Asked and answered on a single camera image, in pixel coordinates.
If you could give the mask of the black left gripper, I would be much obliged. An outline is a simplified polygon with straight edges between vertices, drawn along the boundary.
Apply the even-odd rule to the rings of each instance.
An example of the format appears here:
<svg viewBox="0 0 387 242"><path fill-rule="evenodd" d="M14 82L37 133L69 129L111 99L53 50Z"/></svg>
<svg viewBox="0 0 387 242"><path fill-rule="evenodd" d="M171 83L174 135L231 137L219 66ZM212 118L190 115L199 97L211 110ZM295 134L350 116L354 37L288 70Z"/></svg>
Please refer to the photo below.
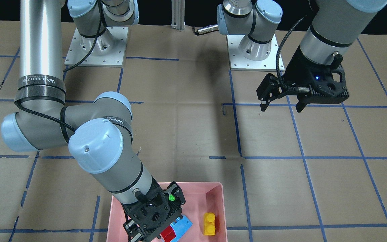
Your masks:
<svg viewBox="0 0 387 242"><path fill-rule="evenodd" d="M339 104L349 98L342 61L343 56L336 54L331 55L330 65L317 64L309 60L301 49L296 49L283 80L287 84L310 89L309 93L298 93L295 105L298 113L310 103Z"/></svg>

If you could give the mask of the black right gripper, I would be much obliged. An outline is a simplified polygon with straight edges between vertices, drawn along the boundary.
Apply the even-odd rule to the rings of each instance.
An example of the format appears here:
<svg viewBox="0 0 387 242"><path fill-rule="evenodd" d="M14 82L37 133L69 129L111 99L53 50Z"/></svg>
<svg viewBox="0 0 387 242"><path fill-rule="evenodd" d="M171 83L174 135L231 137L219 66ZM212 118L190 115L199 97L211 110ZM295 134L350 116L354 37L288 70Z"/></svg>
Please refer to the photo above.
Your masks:
<svg viewBox="0 0 387 242"><path fill-rule="evenodd" d="M175 201L169 201L169 194L175 196ZM172 181L166 189L153 181L146 194L135 191L137 202L122 208L125 214L123 227L128 236L128 242L152 241L160 239L160 233L182 214L182 206L186 203L182 188Z"/></svg>

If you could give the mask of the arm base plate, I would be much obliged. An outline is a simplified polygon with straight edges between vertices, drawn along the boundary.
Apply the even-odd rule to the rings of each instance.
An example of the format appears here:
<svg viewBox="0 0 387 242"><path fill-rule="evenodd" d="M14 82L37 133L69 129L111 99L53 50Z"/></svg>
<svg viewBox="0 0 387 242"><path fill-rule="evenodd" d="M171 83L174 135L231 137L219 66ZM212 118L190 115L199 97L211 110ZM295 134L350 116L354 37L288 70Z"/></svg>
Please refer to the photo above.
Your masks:
<svg viewBox="0 0 387 242"><path fill-rule="evenodd" d="M91 54L80 64L85 67L123 67L126 56L128 27L108 27L98 40ZM93 38L86 38L75 30L65 65L77 64L90 51Z"/></svg>
<svg viewBox="0 0 387 242"><path fill-rule="evenodd" d="M239 71L276 72L278 42L273 35L266 44L255 43L247 35L227 35L230 69Z"/></svg>

